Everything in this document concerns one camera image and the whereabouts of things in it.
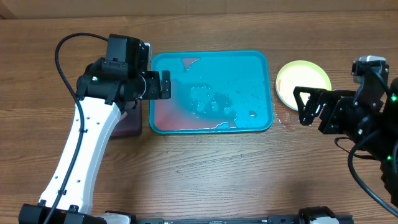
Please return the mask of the yellow plate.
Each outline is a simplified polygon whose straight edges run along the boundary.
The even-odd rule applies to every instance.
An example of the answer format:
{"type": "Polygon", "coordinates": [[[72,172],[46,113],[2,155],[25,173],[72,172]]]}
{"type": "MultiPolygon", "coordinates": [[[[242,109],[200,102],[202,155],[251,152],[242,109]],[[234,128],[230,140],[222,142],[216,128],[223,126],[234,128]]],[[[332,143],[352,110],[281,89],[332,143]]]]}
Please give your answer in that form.
{"type": "Polygon", "coordinates": [[[296,86],[331,90],[331,81],[326,72],[317,64],[296,60],[284,65],[278,72],[275,88],[280,100],[295,111],[298,110],[294,98],[296,86]]]}

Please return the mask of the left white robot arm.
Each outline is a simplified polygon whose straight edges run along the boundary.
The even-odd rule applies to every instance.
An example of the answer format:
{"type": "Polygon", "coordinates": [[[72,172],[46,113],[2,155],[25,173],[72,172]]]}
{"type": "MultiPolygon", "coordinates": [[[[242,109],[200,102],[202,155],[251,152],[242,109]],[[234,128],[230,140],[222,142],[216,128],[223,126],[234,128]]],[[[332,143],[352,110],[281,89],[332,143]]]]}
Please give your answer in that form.
{"type": "Polygon", "coordinates": [[[55,65],[75,101],[75,115],[58,166],[37,205],[24,204],[18,222],[135,223],[130,213],[107,211],[94,216],[96,177],[107,143],[129,103],[171,97],[170,72],[150,71],[152,47],[140,39],[111,34],[106,55],[89,64],[73,89],[59,62],[64,37],[55,49],[55,65]]]}

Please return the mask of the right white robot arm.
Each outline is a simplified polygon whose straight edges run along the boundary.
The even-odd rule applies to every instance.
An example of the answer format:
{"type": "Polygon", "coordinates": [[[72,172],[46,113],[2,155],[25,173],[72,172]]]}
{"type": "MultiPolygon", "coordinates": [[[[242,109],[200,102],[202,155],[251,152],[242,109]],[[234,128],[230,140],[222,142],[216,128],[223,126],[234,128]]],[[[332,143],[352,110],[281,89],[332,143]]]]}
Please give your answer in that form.
{"type": "Polygon", "coordinates": [[[297,86],[293,94],[300,124],[309,126],[316,117],[322,134],[348,138],[354,146],[348,152],[348,168],[357,184],[381,207],[397,215],[397,80],[390,86],[379,80],[362,85],[357,91],[297,86]],[[353,159],[381,163],[381,180],[391,196],[389,203],[376,195],[355,171],[353,159]]]}

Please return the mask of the teal serving tray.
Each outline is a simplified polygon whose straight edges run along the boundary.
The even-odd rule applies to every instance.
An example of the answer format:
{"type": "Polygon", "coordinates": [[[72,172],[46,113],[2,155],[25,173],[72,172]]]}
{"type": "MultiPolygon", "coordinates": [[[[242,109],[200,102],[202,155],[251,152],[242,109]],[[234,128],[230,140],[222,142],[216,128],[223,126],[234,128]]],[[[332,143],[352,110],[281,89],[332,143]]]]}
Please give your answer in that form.
{"type": "Polygon", "coordinates": [[[170,72],[171,97],[150,102],[159,134],[241,133],[274,121],[266,56],[257,50],[158,54],[151,69],[170,72]]]}

